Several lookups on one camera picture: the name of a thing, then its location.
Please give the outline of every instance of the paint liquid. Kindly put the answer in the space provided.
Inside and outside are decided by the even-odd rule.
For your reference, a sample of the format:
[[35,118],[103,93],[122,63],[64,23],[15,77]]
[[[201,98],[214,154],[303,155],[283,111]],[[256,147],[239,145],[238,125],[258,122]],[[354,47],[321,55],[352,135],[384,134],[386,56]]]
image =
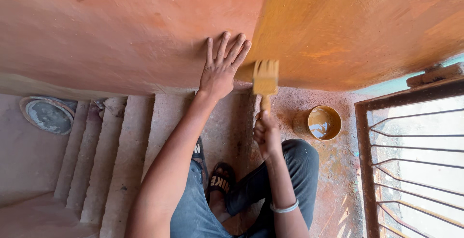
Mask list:
[[310,131],[317,138],[321,138],[330,132],[331,123],[332,117],[321,108],[315,108],[308,117]]

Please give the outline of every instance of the paintbrush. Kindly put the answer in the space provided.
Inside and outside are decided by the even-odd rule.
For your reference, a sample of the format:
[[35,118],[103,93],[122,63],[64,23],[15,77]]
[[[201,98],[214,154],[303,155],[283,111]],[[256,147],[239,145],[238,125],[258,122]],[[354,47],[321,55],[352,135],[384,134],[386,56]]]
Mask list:
[[278,93],[278,60],[258,60],[253,70],[253,94],[261,95],[261,111],[270,112],[269,96]]

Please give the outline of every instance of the concrete stairs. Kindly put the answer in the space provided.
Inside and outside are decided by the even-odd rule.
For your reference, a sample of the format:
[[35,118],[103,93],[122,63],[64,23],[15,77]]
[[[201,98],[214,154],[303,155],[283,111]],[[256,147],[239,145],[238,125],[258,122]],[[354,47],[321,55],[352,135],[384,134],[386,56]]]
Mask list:
[[[192,91],[156,98],[108,98],[102,119],[94,101],[79,102],[55,198],[66,203],[81,223],[99,228],[101,238],[123,238],[143,176],[193,96]],[[249,159],[256,154],[246,137],[255,101],[250,91],[235,92],[213,111],[202,133],[210,174],[219,161],[234,166],[239,178],[259,164]],[[231,218],[226,229],[240,233],[244,217]]]

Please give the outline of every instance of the dark jeans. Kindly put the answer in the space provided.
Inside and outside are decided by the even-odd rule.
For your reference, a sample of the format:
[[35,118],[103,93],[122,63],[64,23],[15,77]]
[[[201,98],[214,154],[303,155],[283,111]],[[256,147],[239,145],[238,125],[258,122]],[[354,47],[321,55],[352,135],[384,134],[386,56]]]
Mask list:
[[[293,190],[299,200],[299,208],[308,226],[313,220],[316,200],[317,177],[319,172],[319,154],[306,141],[286,140],[282,143],[283,156],[293,184]],[[171,218],[171,237],[214,237],[228,238],[230,235],[209,210],[205,199],[201,179],[201,166],[190,162],[187,184],[181,200]],[[241,179],[225,198],[228,212],[236,215],[253,203],[265,198],[258,219],[240,238],[275,237],[274,213],[270,210],[272,202],[269,177],[266,164]]]

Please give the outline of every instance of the person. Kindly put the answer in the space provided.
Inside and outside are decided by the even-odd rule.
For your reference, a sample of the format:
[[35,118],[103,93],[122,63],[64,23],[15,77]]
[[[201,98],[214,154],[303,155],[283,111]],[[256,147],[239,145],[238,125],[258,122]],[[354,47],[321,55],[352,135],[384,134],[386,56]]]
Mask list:
[[126,238],[237,237],[221,222],[261,199],[265,201],[256,222],[238,237],[309,236],[319,156],[306,141],[281,143],[279,126],[269,112],[258,114],[253,129],[263,164],[238,183],[225,163],[215,167],[211,180],[207,177],[200,133],[217,102],[232,91],[235,72],[251,47],[240,34],[226,54],[230,36],[223,33],[216,58],[213,40],[207,39],[200,88],[142,182],[129,213]]

